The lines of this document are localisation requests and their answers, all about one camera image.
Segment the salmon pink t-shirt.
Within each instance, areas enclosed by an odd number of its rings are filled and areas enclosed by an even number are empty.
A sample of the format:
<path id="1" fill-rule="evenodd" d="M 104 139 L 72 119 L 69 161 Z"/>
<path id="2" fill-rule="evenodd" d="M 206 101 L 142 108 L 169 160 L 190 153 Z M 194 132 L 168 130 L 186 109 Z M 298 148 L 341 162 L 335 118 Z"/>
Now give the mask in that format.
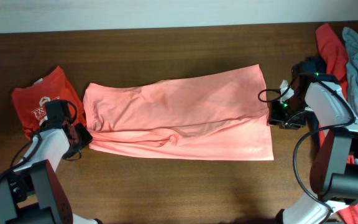
<path id="1" fill-rule="evenodd" d="M 258 65 L 129 88 L 92 83 L 83 98 L 90 148 L 153 159 L 271 161 L 264 88 Z"/>

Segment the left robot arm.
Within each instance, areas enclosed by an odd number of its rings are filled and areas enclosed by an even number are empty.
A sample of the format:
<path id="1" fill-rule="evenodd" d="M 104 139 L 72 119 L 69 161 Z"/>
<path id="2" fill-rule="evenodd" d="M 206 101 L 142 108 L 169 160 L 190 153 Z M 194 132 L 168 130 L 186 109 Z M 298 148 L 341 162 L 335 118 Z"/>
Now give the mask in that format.
<path id="1" fill-rule="evenodd" d="M 93 138 L 76 123 L 77 107 L 67 100 L 45 104 L 47 120 L 0 174 L 0 223 L 101 224 L 73 213 L 56 175 L 60 161 L 81 159 Z"/>

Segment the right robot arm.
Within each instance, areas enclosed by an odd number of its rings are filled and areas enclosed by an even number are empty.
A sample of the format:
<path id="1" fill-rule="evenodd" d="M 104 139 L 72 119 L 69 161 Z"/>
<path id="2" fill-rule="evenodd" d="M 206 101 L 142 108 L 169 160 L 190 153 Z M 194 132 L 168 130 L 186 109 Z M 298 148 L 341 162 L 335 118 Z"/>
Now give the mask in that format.
<path id="1" fill-rule="evenodd" d="M 304 191 L 291 207 L 280 210 L 275 223 L 326 223 L 339 210 L 358 204 L 358 117 L 342 94 L 340 82 L 325 73 L 299 73 L 276 89 L 269 124 L 284 129 L 302 127 L 303 116 L 314 113 L 320 128 L 302 136 L 293 150 L 293 171 Z M 302 142 L 318 133 L 325 139 L 310 170 L 310 186 L 298 174 Z"/>

